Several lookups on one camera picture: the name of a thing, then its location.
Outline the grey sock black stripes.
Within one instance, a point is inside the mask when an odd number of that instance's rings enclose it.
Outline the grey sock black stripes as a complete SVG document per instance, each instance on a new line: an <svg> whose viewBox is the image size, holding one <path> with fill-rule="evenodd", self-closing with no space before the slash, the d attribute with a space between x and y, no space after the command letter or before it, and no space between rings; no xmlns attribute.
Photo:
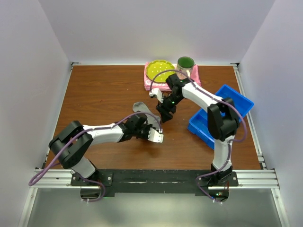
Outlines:
<svg viewBox="0 0 303 227"><path fill-rule="evenodd" d="M147 123L151 124L154 128L159 129L160 117L153 114L144 102L136 102L133 104L133 112L146 112Z"/></svg>

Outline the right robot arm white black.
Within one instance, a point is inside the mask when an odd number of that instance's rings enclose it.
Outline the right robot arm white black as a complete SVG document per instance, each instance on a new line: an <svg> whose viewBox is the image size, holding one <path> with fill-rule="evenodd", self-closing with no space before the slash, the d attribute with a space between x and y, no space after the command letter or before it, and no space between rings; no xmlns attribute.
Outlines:
<svg viewBox="0 0 303 227"><path fill-rule="evenodd" d="M151 98L156 98L156 109L161 115L161 121L172 119L177 104L188 99L207 112L208 131L214 139L214 158L211 171L197 176L198 186L206 187L209 183L223 185L232 173L232 143L239 127L240 114L235 109L233 100L223 99L202 89L192 79L180 79L177 74L166 79L170 94L164 95L158 88L149 91Z"/></svg>

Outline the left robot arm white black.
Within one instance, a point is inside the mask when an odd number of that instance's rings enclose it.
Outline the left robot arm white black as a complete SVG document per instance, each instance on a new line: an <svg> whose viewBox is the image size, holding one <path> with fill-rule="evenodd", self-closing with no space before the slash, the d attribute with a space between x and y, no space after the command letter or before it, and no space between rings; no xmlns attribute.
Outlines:
<svg viewBox="0 0 303 227"><path fill-rule="evenodd" d="M148 123L147 119L146 114L139 113L128 118L126 122L98 126L91 131L88 130L89 126L72 121L50 141L49 149L56 156L73 137L83 132L59 155L58 161L64 169L72 169L78 173L86 185L94 185L99 180L99 172L84 157L88 148L105 142L119 143L133 137L150 141L151 133L157 128Z"/></svg>

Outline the yellow-green dotted plate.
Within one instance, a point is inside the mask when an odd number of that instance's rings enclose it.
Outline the yellow-green dotted plate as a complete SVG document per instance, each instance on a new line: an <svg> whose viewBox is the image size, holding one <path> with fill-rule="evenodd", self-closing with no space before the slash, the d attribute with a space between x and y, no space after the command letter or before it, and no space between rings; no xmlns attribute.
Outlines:
<svg viewBox="0 0 303 227"><path fill-rule="evenodd" d="M151 61L147 64L146 70L145 70L145 75L147 76L148 79L153 80L154 77L163 71L166 70L174 70L175 66L166 60L154 60ZM155 80L154 82L156 83L164 83L165 80L168 78L168 76L174 74L174 71L169 71L169 72L164 72L161 73Z"/></svg>

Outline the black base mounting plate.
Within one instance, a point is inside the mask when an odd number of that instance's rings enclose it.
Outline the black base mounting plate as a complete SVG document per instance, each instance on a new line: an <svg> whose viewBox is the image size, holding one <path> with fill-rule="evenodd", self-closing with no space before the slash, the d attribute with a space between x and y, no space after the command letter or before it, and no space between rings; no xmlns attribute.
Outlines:
<svg viewBox="0 0 303 227"><path fill-rule="evenodd" d="M209 170L99 169L89 181L72 175L71 186L81 187L83 199L114 197L118 193L194 194L224 201L239 185L236 172L210 175Z"/></svg>

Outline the cream mug green inside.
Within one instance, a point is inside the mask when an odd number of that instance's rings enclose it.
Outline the cream mug green inside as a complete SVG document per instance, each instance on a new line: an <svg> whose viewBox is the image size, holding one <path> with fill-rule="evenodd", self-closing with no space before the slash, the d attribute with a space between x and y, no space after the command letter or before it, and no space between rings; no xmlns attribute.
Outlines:
<svg viewBox="0 0 303 227"><path fill-rule="evenodd" d="M191 75L193 68L195 66L195 62L192 58L187 56L182 56L177 61L176 70L178 70L177 75L180 79L186 78L181 72L187 74L189 72L189 76Z"/></svg>

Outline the aluminium frame rail front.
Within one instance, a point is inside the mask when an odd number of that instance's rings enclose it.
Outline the aluminium frame rail front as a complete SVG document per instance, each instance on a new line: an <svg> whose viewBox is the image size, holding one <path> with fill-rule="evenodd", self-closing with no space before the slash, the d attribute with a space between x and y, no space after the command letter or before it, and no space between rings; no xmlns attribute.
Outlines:
<svg viewBox="0 0 303 227"><path fill-rule="evenodd" d="M38 189L99 189L98 186L72 186L72 170L51 169L34 186L29 187L18 227L27 227Z"/></svg>

